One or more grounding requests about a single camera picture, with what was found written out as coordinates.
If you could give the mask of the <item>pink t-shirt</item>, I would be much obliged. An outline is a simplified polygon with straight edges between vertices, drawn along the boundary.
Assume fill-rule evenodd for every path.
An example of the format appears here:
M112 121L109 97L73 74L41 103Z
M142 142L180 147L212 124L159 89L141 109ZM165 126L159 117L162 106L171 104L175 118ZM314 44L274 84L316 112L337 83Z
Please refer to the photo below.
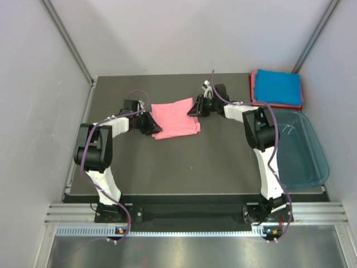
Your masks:
M201 125L198 118L187 115L193 105L193 98L187 98L173 103L152 104L151 116L162 128L162 131L152 134L152 137L155 140L163 140L199 133L201 131Z

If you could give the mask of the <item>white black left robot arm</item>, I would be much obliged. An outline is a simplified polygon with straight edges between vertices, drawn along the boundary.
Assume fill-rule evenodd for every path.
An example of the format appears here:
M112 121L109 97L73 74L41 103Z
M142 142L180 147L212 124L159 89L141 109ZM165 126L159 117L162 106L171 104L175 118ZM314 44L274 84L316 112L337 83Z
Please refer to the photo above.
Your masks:
M115 183L110 166L113 160L113 138L131 130L139 130L146 136L162 131L144 109L141 100L126 99L119 114L98 123L82 123L79 127L74 162L80 167L83 178L98 192L98 222L120 222L128 218L122 192Z

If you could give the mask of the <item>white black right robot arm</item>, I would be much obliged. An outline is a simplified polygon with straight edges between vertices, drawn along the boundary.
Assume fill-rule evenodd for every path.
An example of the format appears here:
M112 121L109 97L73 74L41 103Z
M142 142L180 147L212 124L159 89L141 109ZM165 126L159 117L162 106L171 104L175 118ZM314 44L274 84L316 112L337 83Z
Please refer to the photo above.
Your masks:
M287 197L279 180L277 167L277 145L279 130L271 108L242 102L232 102L224 84L212 86L209 81L202 84L203 94L196 98L188 111L190 117L207 117L215 112L218 115L240 122L244 126L248 145L253 149L259 167L263 198L256 207L245 208L246 221L258 225L273 221L287 206Z

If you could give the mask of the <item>folded dark red t-shirt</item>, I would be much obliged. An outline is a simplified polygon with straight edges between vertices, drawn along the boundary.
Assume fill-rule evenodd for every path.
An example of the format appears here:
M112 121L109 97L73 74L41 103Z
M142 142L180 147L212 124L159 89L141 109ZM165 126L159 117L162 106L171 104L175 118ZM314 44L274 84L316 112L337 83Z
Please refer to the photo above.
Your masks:
M254 87L255 87L255 77L257 74L257 70L253 70L251 74L249 75L249 90L250 90L250 101L255 102L256 99L254 97ZM301 100L302 104L299 106L294 106L294 105L287 105L287 104L278 104L278 103L270 103L269 105L273 108L279 108L279 109L290 109L294 111L302 111L302 105L304 103L304 98L303 98L303 90L301 88Z

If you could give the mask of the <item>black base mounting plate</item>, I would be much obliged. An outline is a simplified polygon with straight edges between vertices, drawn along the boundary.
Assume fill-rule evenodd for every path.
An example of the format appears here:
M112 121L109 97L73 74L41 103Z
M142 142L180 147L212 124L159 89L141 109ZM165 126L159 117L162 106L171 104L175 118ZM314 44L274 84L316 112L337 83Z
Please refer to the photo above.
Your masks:
M276 218L289 213L288 204L275 208L266 202L253 204L243 203L186 203L186 204L139 204L126 205L126 211L117 206L98 204L95 211L95 223L125 223L127 216L131 223L152 223L154 220L178 223L179 220L193 221L194 219L238 224L262 223L270 217Z

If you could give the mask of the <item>teal transparent plastic bin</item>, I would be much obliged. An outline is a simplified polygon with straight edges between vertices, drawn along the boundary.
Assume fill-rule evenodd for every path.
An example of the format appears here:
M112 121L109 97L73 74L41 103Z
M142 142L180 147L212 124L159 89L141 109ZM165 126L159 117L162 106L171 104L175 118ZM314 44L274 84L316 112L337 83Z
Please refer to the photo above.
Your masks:
M279 128L279 177L289 190L321 186L330 175L321 144L308 117L299 111L275 109Z

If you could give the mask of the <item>aluminium frame rail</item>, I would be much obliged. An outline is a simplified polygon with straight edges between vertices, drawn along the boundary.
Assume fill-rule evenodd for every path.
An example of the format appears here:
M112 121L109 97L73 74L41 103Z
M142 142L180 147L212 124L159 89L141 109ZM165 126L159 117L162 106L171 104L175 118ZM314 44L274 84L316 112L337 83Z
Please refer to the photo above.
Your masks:
M294 202L293 225L346 225L349 223L340 202ZM94 211L88 204L52 204L46 224L92 224Z

